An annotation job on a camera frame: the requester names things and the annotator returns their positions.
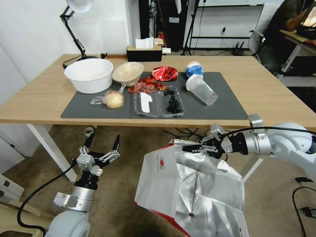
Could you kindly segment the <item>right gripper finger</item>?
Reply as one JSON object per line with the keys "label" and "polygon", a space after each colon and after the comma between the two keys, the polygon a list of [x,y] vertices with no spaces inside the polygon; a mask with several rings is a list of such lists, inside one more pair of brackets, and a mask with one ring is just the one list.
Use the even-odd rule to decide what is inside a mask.
{"label": "right gripper finger", "polygon": [[204,137],[200,143],[196,145],[185,145],[182,149],[217,149],[218,139],[213,135]]}
{"label": "right gripper finger", "polygon": [[204,156],[212,157],[215,159],[219,159],[219,152],[217,149],[213,148],[199,148],[199,149],[194,149],[192,150],[192,153],[200,153]]}

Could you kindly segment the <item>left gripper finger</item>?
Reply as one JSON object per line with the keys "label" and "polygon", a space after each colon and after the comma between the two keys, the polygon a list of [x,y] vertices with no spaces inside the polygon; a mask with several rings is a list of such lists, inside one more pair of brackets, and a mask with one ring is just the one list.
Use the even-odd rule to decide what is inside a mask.
{"label": "left gripper finger", "polygon": [[93,142],[93,134],[90,134],[90,136],[87,137],[84,145],[79,147],[80,154],[88,155],[88,153],[90,152],[89,148],[90,148],[92,142]]}
{"label": "left gripper finger", "polygon": [[117,135],[112,151],[106,153],[102,157],[99,158],[99,160],[103,163],[111,163],[119,158],[119,147],[120,147],[120,135]]}

